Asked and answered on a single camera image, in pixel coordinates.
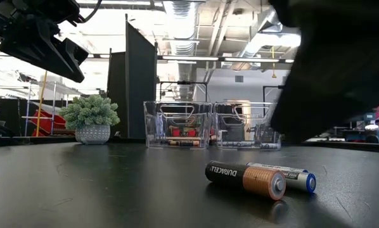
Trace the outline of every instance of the gray partition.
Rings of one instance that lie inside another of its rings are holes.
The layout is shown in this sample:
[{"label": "gray partition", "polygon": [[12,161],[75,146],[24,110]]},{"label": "gray partition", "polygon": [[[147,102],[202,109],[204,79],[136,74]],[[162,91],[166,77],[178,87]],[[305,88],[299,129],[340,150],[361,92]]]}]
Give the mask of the gray partition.
[{"label": "gray partition", "polygon": [[156,98],[157,44],[148,42],[126,22],[126,52],[110,53],[108,97],[118,103],[121,123],[112,127],[112,134],[122,138],[144,139],[143,101]]}]

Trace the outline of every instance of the battery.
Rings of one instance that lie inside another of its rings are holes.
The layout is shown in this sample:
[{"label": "battery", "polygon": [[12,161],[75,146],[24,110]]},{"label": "battery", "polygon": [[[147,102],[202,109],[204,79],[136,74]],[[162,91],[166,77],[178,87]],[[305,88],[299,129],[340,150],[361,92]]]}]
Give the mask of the battery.
[{"label": "battery", "polygon": [[279,167],[273,165],[263,165],[258,163],[247,163],[247,165],[251,167],[266,167],[272,168],[275,170],[281,171],[285,176],[286,186],[290,189],[298,189],[302,191],[307,191],[308,193],[313,193],[316,188],[316,178],[314,174],[310,174],[307,170],[303,170],[306,172],[292,172],[289,171],[292,168],[288,167]]},{"label": "battery", "polygon": [[263,168],[273,168],[280,171],[289,171],[289,172],[308,172],[308,170],[303,168],[290,168],[290,167],[281,167],[277,165],[266,165],[266,164],[260,164],[260,163],[254,163],[249,162],[246,165],[253,166],[253,167],[263,167]]},{"label": "battery", "polygon": [[278,144],[276,144],[276,143],[261,143],[260,149],[278,149]]},{"label": "battery", "polygon": [[197,140],[180,140],[180,141],[175,141],[175,140],[170,140],[168,142],[170,146],[199,146],[200,142]]},{"label": "battery", "polygon": [[250,141],[237,141],[237,142],[227,141],[227,142],[222,142],[221,144],[223,146],[245,147],[245,146],[254,146],[255,143],[250,142]]},{"label": "battery", "polygon": [[281,199],[286,187],[284,174],[269,168],[210,161],[205,168],[205,175],[217,184],[243,188],[273,200]]}]

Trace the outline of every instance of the clear plastic bin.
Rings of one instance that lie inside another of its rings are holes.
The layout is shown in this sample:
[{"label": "clear plastic bin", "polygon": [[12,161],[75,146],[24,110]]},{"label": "clear plastic bin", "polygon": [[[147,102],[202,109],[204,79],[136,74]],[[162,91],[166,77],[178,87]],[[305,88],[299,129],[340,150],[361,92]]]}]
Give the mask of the clear plastic bin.
[{"label": "clear plastic bin", "polygon": [[280,134],[270,127],[273,109],[272,103],[216,103],[214,116],[217,146],[219,148],[281,149]]},{"label": "clear plastic bin", "polygon": [[148,147],[206,148],[212,103],[145,101]]}]

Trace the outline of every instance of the duracell battery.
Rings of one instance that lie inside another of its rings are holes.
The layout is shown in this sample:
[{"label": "duracell battery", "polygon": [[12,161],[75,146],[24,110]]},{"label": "duracell battery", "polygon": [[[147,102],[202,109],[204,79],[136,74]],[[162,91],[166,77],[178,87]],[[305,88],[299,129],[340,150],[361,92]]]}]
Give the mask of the duracell battery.
[{"label": "duracell battery", "polygon": [[210,161],[205,175],[216,184],[240,187],[273,200],[281,199],[285,192],[285,177],[279,170]]}]

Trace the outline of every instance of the white textured pot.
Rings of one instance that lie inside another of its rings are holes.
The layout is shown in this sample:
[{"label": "white textured pot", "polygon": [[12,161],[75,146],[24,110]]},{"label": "white textured pot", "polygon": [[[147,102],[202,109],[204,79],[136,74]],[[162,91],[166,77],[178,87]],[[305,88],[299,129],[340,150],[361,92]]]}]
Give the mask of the white textured pot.
[{"label": "white textured pot", "polygon": [[109,125],[85,125],[75,130],[75,139],[84,144],[104,144],[109,140]]}]

